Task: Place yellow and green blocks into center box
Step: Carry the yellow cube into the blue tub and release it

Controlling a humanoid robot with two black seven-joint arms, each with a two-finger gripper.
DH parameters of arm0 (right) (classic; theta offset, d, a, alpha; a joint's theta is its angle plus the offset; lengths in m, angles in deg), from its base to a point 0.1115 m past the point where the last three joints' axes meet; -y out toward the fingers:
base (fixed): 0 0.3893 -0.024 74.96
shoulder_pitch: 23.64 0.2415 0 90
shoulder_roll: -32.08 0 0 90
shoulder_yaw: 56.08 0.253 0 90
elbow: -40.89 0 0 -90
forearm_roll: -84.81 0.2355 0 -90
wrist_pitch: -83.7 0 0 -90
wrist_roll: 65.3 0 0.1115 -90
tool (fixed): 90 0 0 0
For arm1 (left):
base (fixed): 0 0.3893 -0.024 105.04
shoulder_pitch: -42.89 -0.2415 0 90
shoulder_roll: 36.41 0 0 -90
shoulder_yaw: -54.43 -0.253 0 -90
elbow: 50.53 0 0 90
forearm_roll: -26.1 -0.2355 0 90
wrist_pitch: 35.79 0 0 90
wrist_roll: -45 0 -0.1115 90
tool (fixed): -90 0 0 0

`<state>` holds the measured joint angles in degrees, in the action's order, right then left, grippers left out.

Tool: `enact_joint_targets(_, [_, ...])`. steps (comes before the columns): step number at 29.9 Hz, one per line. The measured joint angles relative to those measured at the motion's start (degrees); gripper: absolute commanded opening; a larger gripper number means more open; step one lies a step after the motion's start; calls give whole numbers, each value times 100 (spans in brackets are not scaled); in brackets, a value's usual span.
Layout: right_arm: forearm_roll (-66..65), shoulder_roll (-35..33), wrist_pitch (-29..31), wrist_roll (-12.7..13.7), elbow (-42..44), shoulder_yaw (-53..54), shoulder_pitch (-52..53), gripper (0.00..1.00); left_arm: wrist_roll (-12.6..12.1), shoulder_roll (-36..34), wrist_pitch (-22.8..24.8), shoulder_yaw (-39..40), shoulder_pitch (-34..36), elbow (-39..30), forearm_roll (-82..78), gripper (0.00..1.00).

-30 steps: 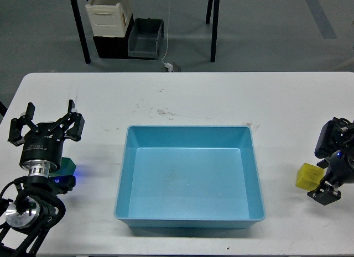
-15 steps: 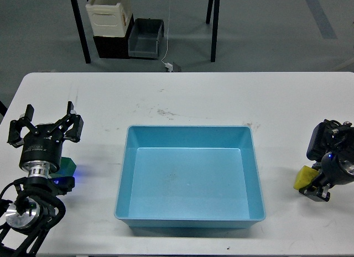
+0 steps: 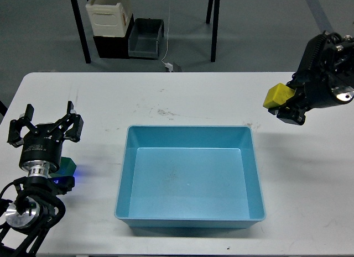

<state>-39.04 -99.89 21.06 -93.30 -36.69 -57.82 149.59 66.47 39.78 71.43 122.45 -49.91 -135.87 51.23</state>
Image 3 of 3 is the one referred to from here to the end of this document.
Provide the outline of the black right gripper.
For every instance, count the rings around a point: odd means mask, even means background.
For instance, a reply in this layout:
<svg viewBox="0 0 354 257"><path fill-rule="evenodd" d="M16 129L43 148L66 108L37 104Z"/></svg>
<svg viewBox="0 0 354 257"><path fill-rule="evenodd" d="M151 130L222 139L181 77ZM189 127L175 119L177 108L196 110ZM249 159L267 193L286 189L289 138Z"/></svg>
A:
<svg viewBox="0 0 354 257"><path fill-rule="evenodd" d="M312 108L327 108L353 101L353 37L323 33L312 38L299 67L285 84L291 90L304 89L305 98L288 99L268 107L284 123L303 125Z"/></svg>

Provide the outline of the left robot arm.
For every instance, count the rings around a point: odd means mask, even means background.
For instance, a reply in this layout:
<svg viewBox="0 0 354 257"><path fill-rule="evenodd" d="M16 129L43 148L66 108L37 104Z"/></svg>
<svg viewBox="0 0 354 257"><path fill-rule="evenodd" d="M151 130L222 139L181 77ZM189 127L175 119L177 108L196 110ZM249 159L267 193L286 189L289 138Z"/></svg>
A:
<svg viewBox="0 0 354 257"><path fill-rule="evenodd" d="M62 156L66 140L80 141L84 121L68 102L66 114L54 123L32 124L34 108L28 104L25 113L10 122L7 142L21 147L19 167L27 176L13 180L1 191L14 186L15 200L1 198L1 238L10 230L24 234L15 249L1 244L1 256L35 256L49 230L66 212L60 195L75 186L76 164Z"/></svg>

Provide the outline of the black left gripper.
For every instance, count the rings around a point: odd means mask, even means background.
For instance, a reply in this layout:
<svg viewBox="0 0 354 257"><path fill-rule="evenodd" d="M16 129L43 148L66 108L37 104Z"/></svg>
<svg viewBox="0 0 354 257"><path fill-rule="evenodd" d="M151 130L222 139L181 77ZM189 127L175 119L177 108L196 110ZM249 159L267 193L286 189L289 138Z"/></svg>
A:
<svg viewBox="0 0 354 257"><path fill-rule="evenodd" d="M7 143L13 147L23 145L20 167L24 167L24 164L30 161L46 161L50 163L51 169L58 169L63 141L79 142L84 121L74 110L71 101L67 103L66 114L55 123L38 124L35 127L31 123L33 114L34 107L27 104L25 113L18 119L10 121ZM30 131L24 138L21 136L23 127Z"/></svg>

